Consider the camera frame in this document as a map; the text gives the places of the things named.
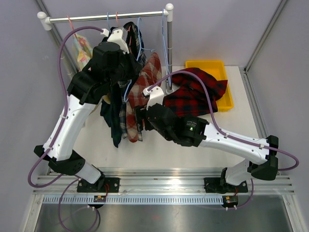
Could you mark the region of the rust beige plaid skirt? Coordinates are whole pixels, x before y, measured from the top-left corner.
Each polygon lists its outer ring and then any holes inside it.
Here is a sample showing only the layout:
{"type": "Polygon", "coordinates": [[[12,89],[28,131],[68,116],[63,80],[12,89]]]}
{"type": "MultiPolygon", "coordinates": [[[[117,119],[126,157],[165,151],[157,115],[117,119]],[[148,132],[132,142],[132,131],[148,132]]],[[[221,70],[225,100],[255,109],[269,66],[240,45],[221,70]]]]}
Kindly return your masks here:
{"type": "Polygon", "coordinates": [[[138,132],[136,123],[135,108],[144,106],[148,99],[144,97],[142,91],[162,78],[162,69],[159,55],[153,52],[141,70],[139,77],[131,88],[126,103],[126,129],[127,138],[130,142],[142,142],[142,134],[138,132]]]}

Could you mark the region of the navy white plaid skirt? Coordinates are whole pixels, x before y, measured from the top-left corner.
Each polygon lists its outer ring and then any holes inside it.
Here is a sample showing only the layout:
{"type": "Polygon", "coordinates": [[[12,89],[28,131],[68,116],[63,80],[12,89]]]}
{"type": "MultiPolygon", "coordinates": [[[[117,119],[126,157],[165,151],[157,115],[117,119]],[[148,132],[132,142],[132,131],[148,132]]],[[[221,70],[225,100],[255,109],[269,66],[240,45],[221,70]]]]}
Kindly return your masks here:
{"type": "MultiPolygon", "coordinates": [[[[131,47],[129,47],[130,52],[134,55],[135,59],[137,58],[138,55],[138,48],[139,48],[139,42],[138,42],[138,34],[137,34],[137,25],[133,22],[128,22],[124,25],[125,29],[128,29],[128,27],[131,26],[131,31],[130,31],[130,36],[131,36],[131,47]]],[[[146,55],[144,51],[141,51],[141,56],[139,58],[138,63],[140,63],[142,66],[145,65],[146,63],[146,55]]],[[[119,114],[120,118],[120,129],[122,131],[122,138],[127,138],[127,129],[126,129],[126,103],[124,102],[124,93],[126,90],[126,87],[128,85],[130,80],[128,81],[120,81],[118,83],[119,87],[121,88],[121,96],[122,96],[122,106],[121,106],[121,111],[119,114]]],[[[132,81],[132,84],[129,88],[129,91],[132,88],[134,81],[132,81]]]]}

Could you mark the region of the red navy plaid skirt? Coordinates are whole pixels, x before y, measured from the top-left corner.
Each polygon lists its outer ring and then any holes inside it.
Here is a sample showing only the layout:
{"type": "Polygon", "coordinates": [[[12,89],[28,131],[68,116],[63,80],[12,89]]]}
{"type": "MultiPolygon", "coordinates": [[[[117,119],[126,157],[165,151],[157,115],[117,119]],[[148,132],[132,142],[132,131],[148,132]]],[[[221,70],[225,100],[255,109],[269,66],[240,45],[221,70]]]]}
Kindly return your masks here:
{"type": "MultiPolygon", "coordinates": [[[[186,68],[204,83],[210,97],[213,112],[218,111],[217,101],[225,94],[227,80],[216,80],[199,68],[186,68]]],[[[184,73],[172,76],[172,82],[180,88],[164,97],[164,105],[177,116],[202,116],[210,113],[206,94],[200,82],[184,73]]]]}

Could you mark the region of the blue hanger of green skirt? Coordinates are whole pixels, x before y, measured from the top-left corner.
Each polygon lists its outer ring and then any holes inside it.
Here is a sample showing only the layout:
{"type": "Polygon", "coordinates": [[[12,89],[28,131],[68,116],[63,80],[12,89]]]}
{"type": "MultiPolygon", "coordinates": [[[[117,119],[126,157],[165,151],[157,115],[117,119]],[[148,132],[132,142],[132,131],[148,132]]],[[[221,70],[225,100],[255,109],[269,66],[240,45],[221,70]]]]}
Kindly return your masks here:
{"type": "Polygon", "coordinates": [[[107,21],[107,24],[108,24],[109,31],[112,31],[112,25],[111,25],[111,21],[110,21],[109,12],[107,12],[107,14],[106,14],[106,21],[107,21]]]}

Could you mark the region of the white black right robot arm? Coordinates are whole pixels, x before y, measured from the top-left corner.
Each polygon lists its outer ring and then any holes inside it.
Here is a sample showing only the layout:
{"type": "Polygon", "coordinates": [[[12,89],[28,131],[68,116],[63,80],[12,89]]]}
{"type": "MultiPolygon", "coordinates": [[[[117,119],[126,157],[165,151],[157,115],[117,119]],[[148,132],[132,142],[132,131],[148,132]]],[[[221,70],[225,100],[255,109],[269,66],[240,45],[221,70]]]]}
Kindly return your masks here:
{"type": "Polygon", "coordinates": [[[265,139],[242,137],[239,134],[221,134],[213,123],[196,116],[177,116],[160,104],[135,107],[138,131],[157,131],[167,141],[185,147],[208,147],[244,158],[242,162],[222,169],[220,177],[205,180],[207,193],[236,192],[248,179],[273,181],[278,172],[275,148],[276,136],[265,139]]]}

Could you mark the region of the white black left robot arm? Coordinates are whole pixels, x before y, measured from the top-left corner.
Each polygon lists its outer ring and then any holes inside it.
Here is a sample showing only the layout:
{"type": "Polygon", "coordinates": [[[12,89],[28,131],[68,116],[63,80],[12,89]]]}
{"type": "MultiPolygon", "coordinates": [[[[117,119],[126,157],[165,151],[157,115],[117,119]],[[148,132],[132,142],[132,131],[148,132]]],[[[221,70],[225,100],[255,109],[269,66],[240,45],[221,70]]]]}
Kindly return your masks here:
{"type": "Polygon", "coordinates": [[[113,91],[120,81],[136,77],[140,70],[141,65],[130,53],[125,41],[101,42],[94,47],[91,60],[74,75],[65,91],[68,103],[57,127],[45,144],[34,148],[34,153],[48,161],[53,171],[78,176],[94,192],[103,190],[103,172],[75,152],[73,146],[86,119],[102,97],[113,91]]]}

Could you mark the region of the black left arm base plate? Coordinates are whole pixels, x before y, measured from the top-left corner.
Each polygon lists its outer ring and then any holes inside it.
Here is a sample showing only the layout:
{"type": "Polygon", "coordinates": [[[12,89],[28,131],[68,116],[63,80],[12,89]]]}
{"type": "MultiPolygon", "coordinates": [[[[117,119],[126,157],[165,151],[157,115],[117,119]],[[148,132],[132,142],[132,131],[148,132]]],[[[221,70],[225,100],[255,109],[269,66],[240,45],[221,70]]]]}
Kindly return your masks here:
{"type": "Polygon", "coordinates": [[[118,193],[120,178],[101,177],[96,183],[91,184],[84,179],[78,181],[77,192],[79,193],[118,193]]]}

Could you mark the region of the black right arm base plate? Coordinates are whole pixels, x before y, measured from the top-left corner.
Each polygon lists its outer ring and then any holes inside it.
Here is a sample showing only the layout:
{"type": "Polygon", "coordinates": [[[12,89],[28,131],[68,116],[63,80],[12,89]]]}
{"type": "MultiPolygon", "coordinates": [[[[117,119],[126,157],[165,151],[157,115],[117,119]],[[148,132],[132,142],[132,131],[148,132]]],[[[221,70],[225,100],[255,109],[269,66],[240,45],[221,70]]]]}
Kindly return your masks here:
{"type": "Polygon", "coordinates": [[[247,182],[243,181],[240,185],[234,186],[231,184],[221,182],[219,177],[205,177],[204,189],[206,193],[248,193],[247,182]]]}

